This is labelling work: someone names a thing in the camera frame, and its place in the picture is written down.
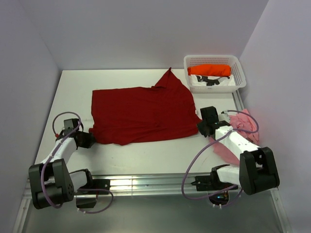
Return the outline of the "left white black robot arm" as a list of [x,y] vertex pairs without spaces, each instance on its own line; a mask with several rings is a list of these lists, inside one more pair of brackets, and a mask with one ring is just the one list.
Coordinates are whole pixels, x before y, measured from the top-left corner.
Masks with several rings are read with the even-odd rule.
[[88,169],[70,173],[67,162],[78,148],[89,149],[95,143],[93,134],[83,131],[77,118],[64,120],[64,129],[56,136],[55,146],[39,164],[29,168],[33,205],[36,209],[60,208],[73,200],[76,191],[89,194],[95,182]]

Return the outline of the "dark red t shirt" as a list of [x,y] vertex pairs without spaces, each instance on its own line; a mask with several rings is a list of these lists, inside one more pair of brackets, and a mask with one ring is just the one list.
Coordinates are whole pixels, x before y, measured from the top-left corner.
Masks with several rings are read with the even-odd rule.
[[94,90],[91,114],[96,141],[121,146],[193,136],[201,121],[191,92],[171,69],[152,87]]

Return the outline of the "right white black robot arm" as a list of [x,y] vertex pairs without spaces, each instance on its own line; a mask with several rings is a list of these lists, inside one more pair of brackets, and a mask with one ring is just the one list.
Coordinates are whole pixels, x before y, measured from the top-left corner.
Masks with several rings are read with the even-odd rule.
[[222,144],[239,162],[238,166],[225,164],[212,168],[207,177],[210,189],[221,190],[233,185],[253,195],[279,187],[280,179],[272,150],[259,147],[240,134],[257,133],[259,124],[255,119],[256,127],[251,131],[234,128],[229,124],[228,112],[219,114],[214,106],[202,108],[200,113],[202,120],[197,124],[200,134]]

